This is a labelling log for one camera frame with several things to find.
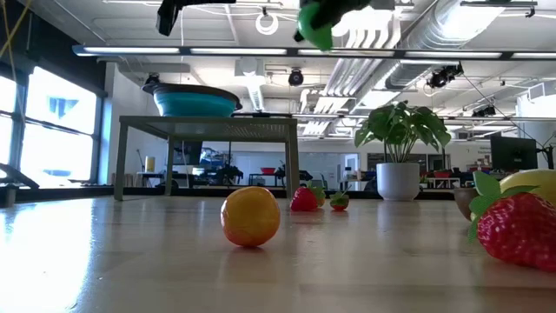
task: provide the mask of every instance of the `cable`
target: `cable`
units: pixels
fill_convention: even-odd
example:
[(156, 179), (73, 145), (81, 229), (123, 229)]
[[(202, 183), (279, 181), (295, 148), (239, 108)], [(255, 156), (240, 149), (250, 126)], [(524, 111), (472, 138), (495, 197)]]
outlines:
[(504, 114), (504, 112), (502, 112), (500, 109), (498, 109), (498, 107), (496, 105), (494, 105), (494, 103), (487, 96), (485, 96), (482, 92), (480, 92), (479, 88), (477, 88), (477, 86), (475, 86), (475, 84), (472, 83), (471, 80), (469, 80), (469, 78), (467, 78), (467, 76), (465, 74), (461, 74), (461, 75), (466, 78), (466, 80), (473, 86), (473, 88), (475, 88), (475, 90), (477, 90), (477, 92), (479, 92), (479, 94), (481, 96), (483, 96), (488, 101), (488, 103), (490, 105), (492, 105), (504, 118), (506, 118), (508, 121), (510, 121), (510, 123), (513, 124), (513, 126), (515, 126), (518, 130), (522, 131), (527, 137), (531, 138), (536, 143), (538, 143), (541, 148), (543, 148), (543, 149), (545, 148), (545, 146), (543, 144), (541, 144), (537, 139), (535, 139), (531, 135), (527, 134), (527, 132), (525, 132), (525, 130), (522, 129), (516, 122), (512, 121), (510, 118), (508, 118), (508, 116), (506, 114)]
[(6, 38), (6, 43), (3, 45), (2, 49), (0, 50), (0, 58), (2, 58), (3, 53), (6, 51), (6, 49), (8, 48), (9, 45), (11, 45), (11, 40), (14, 38), (14, 35), (17, 33), (17, 30), (19, 30), (19, 26), (21, 26), (21, 22), (23, 21), (23, 18), (25, 17), (25, 14), (27, 13), (27, 11), (29, 10), (29, 7), (31, 6), (31, 2), (33, 0), (27, 0), (27, 3), (25, 4), (25, 8), (23, 9), (23, 12), (21, 13), (21, 16), (19, 17), (19, 19), (16, 22), (16, 25), (14, 26), (14, 29), (11, 30), (10, 34), (6, 34), (6, 36), (8, 36)]

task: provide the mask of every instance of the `potted plant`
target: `potted plant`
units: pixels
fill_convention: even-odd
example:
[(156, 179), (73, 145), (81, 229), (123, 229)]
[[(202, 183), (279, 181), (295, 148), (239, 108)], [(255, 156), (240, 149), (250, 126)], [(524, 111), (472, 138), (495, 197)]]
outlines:
[(407, 163), (417, 140), (438, 151), (450, 139), (436, 114), (426, 107), (408, 107), (407, 101), (373, 110), (355, 132), (356, 147), (373, 140), (387, 146), (393, 162), (378, 164), (377, 187), (385, 200), (393, 201), (412, 201), (419, 194), (419, 165)]

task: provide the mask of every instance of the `red container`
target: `red container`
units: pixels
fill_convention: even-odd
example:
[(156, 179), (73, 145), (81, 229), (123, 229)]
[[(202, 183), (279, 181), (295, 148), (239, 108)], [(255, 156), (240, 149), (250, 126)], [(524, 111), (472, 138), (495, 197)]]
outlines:
[(434, 172), (434, 177), (435, 178), (450, 178), (450, 172)]
[(272, 175), (275, 173), (276, 168), (261, 168), (262, 174)]

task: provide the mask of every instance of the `toy fruit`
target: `toy fruit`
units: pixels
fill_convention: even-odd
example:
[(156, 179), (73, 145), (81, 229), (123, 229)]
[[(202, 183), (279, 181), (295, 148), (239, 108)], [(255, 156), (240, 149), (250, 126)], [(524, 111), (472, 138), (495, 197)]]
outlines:
[(332, 24), (326, 24), (314, 30), (311, 26), (311, 20), (314, 15), (319, 11), (321, 7), (320, 3), (312, 2), (301, 8), (299, 12), (297, 28), (300, 34), (303, 35), (307, 41), (312, 43), (315, 47), (320, 50), (330, 50), (332, 49)]
[(292, 211), (314, 211), (319, 208), (316, 196), (307, 187), (300, 187), (295, 191), (289, 206)]
[(261, 187), (242, 188), (226, 198), (221, 222), (230, 242), (256, 247), (276, 234), (280, 227), (280, 207), (270, 191)]
[(324, 192), (324, 188), (322, 187), (313, 187), (311, 182), (309, 182), (308, 188), (313, 192), (313, 195), (316, 197), (316, 202), (319, 208), (322, 208), (324, 203), (326, 202), (327, 194)]
[(526, 170), (508, 176), (500, 182), (502, 192), (522, 185), (539, 186), (531, 192), (556, 206), (556, 170)]
[(536, 186), (515, 186), (501, 192), (499, 183), (473, 173), (480, 196), (470, 204), (477, 215), (469, 238), (479, 238), (491, 256), (522, 266), (556, 272), (556, 208), (529, 193)]
[(345, 210), (348, 208), (349, 205), (349, 196), (346, 195), (346, 191), (343, 193), (341, 191), (336, 192), (332, 196), (330, 196), (330, 206), (334, 210)]

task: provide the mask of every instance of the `metal table leg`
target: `metal table leg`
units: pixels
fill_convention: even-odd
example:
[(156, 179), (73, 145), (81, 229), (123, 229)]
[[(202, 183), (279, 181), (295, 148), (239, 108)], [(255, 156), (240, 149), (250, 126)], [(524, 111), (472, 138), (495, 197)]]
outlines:
[(170, 196), (172, 194), (172, 171), (173, 170), (174, 170), (174, 138), (172, 136), (169, 136), (168, 137), (168, 161), (166, 162), (166, 190), (164, 192), (166, 196)]
[(125, 154), (128, 148), (128, 129), (126, 123), (120, 122), (120, 137), (118, 141), (118, 157), (116, 160), (116, 181), (114, 182), (114, 199), (123, 200), (123, 179), (125, 176)]
[(299, 152), (297, 149), (297, 125), (290, 125), (288, 132), (288, 141), (286, 142), (286, 175), (287, 188), (286, 193), (289, 199), (294, 196), (295, 191), (299, 188)]

